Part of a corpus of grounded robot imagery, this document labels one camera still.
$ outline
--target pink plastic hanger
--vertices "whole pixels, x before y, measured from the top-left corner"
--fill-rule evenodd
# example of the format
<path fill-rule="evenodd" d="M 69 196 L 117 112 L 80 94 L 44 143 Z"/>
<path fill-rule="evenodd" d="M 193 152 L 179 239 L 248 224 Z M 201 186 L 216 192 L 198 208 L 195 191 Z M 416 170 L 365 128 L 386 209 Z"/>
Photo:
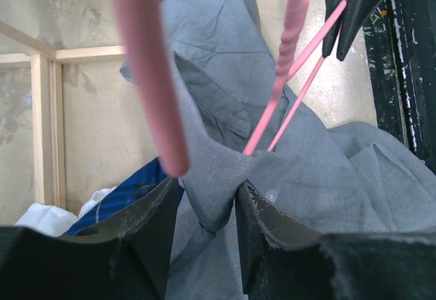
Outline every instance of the pink plastic hanger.
<path fill-rule="evenodd" d="M 249 139 L 247 146 L 244 149 L 245 155 L 252 155 L 257 147 L 260 139 L 262 138 L 263 133 L 266 130 L 271 118 L 273 117 L 274 111 L 279 104 L 279 100 L 281 97 L 281 93 L 283 92 L 283 88 L 288 80 L 290 80 L 297 71 L 303 66 L 306 60 L 310 57 L 310 55 L 315 51 L 317 46 L 322 42 L 322 40 L 326 37 L 328 32 L 332 29 L 333 25 L 339 19 L 345 7 L 347 6 L 347 0 L 342 0 L 340 4 L 337 6 L 336 10 L 332 13 L 329 19 L 326 21 L 324 26 L 320 29 L 317 35 L 313 38 L 313 40 L 307 45 L 307 47 L 303 50 L 301 55 L 292 62 L 294 58 L 296 43 L 298 41 L 298 36 L 302 30 L 302 26 L 304 25 L 304 20 L 301 21 L 302 17 L 305 17 L 307 14 L 307 6 L 304 5 L 294 5 L 295 3 L 303 4 L 307 0 L 287 0 L 287 9 L 285 13 L 285 29 L 281 35 L 281 44 L 279 47 L 279 59 L 277 60 L 276 65 L 276 73 L 277 77 L 272 87 L 271 98 L 266 105 L 265 111 L 262 117 L 259 120 L 258 125 L 254 129 L 251 138 Z M 277 132 L 276 136 L 272 140 L 270 146 L 268 147 L 268 151 L 272 151 L 279 139 L 283 135 L 287 125 L 291 121 L 298 107 L 300 106 L 303 97 L 306 95 L 309 87 L 311 86 L 313 80 L 316 77 L 316 74 L 319 72 L 325 58 L 321 57 L 314 70 L 312 71 L 309 79 L 306 84 L 302 88 L 302 91 L 298 95 L 294 105 L 291 108 L 288 116 L 285 118 L 282 126 Z"/>
<path fill-rule="evenodd" d="M 281 36 L 279 60 L 276 65 L 277 79 L 270 101 L 244 154 L 251 155 L 255 151 L 277 107 L 286 82 L 295 75 L 321 43 L 340 17 L 346 4 L 346 0 L 339 4 L 321 31 L 294 62 L 296 44 L 304 25 L 309 0 L 287 0 L 285 29 Z M 139 88 L 146 120 L 159 152 L 161 165 L 169 175 L 182 176 L 189 169 L 189 154 L 164 46 L 159 0 L 114 0 L 114 6 L 121 38 L 129 54 L 132 76 Z M 289 115 L 269 146 L 269 151 L 277 144 L 323 61 L 323 58 L 318 61 Z"/>
<path fill-rule="evenodd" d="M 189 169 L 189 154 L 164 46 L 159 3 L 114 0 L 114 7 L 162 168 L 179 177 Z"/>

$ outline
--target floor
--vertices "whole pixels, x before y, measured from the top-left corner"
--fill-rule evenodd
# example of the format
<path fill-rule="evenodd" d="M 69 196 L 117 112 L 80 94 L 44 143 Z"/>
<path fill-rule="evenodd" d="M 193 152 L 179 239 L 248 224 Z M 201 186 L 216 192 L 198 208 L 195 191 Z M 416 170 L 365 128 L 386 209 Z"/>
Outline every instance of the floor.
<path fill-rule="evenodd" d="M 277 56 L 285 0 L 258 0 L 262 33 Z M 51 44 L 78 48 L 119 44 L 110 0 L 0 0 L 0 20 Z M 324 0 L 311 0 L 301 51 L 324 21 Z M 9 50 L 0 45 L 0 53 Z M 314 55 L 290 81 L 299 91 Z M 117 185 L 156 156 L 134 87 L 121 63 L 64 67 L 67 208 L 77 213 L 95 191 Z M 305 102 L 328 127 L 375 124 L 362 35 L 345 62 L 324 64 Z M 13 224 L 33 202 L 30 69 L 0 70 L 0 224 Z"/>

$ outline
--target gray fabric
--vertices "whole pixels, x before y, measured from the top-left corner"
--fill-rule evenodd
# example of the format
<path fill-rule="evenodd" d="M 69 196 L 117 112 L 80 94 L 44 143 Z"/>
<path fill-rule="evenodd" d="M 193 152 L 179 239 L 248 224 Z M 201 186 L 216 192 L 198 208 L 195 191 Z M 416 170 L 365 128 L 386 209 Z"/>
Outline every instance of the gray fabric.
<path fill-rule="evenodd" d="M 232 209 L 245 179 L 323 233 L 436 226 L 434 174 L 373 126 L 327 130 L 302 105 L 275 152 L 266 152 L 296 99 L 289 87 L 258 151 L 241 153 L 275 78 L 255 0 L 164 0 L 162 9 L 192 161 L 182 178 L 167 299 L 246 299 Z M 128 67 L 122 73 L 129 79 Z"/>

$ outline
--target wooden slat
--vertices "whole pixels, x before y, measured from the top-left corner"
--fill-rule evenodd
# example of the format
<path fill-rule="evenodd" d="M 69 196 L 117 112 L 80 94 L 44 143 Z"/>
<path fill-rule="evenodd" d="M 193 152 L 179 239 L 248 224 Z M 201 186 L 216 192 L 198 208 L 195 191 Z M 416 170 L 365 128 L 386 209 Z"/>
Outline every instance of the wooden slat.
<path fill-rule="evenodd" d="M 0 44 L 7 46 L 11 53 L 22 52 L 25 55 L 41 54 L 49 59 L 54 60 L 56 58 L 56 50 L 54 48 L 2 21 L 0 21 Z"/>
<path fill-rule="evenodd" d="M 30 66 L 30 56 L 23 53 L 0 55 L 0 68 L 21 68 Z"/>
<path fill-rule="evenodd" d="M 50 114 L 53 155 L 54 205 L 66 209 L 65 149 L 63 146 L 62 65 L 50 62 Z"/>
<path fill-rule="evenodd" d="M 101 61 L 122 60 L 125 57 L 123 46 L 100 46 L 97 48 L 81 48 L 58 50 L 56 60 L 59 63 L 92 63 Z"/>
<path fill-rule="evenodd" d="M 53 205 L 49 62 L 44 55 L 31 55 L 31 77 L 35 202 Z"/>

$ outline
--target blue plaid shirt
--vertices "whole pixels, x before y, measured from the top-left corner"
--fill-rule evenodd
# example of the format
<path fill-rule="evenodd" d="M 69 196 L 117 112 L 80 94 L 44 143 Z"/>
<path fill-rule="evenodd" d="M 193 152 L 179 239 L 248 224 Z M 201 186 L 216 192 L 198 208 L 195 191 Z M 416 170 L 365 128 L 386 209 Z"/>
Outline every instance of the blue plaid shirt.
<path fill-rule="evenodd" d="M 104 220 L 121 209 L 126 208 L 128 205 L 131 205 L 148 194 L 166 177 L 167 174 L 162 171 L 159 160 L 155 158 L 96 204 L 92 210 L 86 213 L 65 232 L 65 235 L 75 235 L 83 228 Z M 180 186 L 179 202 L 183 192 L 184 189 Z"/>

